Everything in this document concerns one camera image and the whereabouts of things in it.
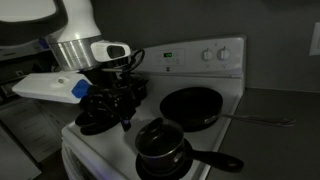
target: frying pan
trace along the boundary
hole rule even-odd
[[[191,87],[175,91],[160,103],[163,116],[178,122],[185,131],[196,131],[212,125],[219,117],[265,125],[293,126],[294,119],[221,114],[223,98],[220,93],[205,87]]]

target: black saucepan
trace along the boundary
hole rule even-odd
[[[223,98],[220,93],[204,87],[191,87],[175,91],[160,103],[160,110],[167,119],[178,122],[185,131],[203,129],[220,116],[272,126],[293,126],[295,120],[254,116],[221,114]]]
[[[193,150],[185,145],[182,127],[174,121],[161,118],[143,127],[135,144],[144,166],[153,172],[166,173],[188,159],[199,160],[228,172],[239,172],[243,167],[243,162],[235,157]]]

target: stove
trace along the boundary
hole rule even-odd
[[[118,124],[85,136],[72,122],[62,130],[64,150],[71,151],[96,179],[141,179],[135,138],[142,127],[163,117],[159,106],[164,97],[188,87],[211,88],[223,97],[222,113],[235,112],[245,87],[245,42],[244,36],[232,36],[145,48],[135,73],[149,79],[148,96],[136,109],[131,129],[123,132]],[[185,132],[185,138],[195,150],[218,151],[230,121],[221,117],[204,130]],[[211,168],[196,160],[190,166],[181,179],[205,179]]]

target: countertop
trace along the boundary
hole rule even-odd
[[[235,114],[296,119],[293,127],[232,120],[220,152],[244,161],[239,173],[211,168],[207,180],[320,179],[320,93],[246,89]]]

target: saucepan handle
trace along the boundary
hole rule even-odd
[[[187,150],[186,158],[195,159],[217,169],[228,172],[240,172],[244,163],[235,157],[218,152]]]
[[[270,126],[279,126],[279,127],[290,127],[296,123],[295,119],[290,118],[273,118],[273,117],[259,117],[259,116],[232,116],[225,115],[222,116],[232,118],[234,120],[240,120],[245,122],[252,122]]]

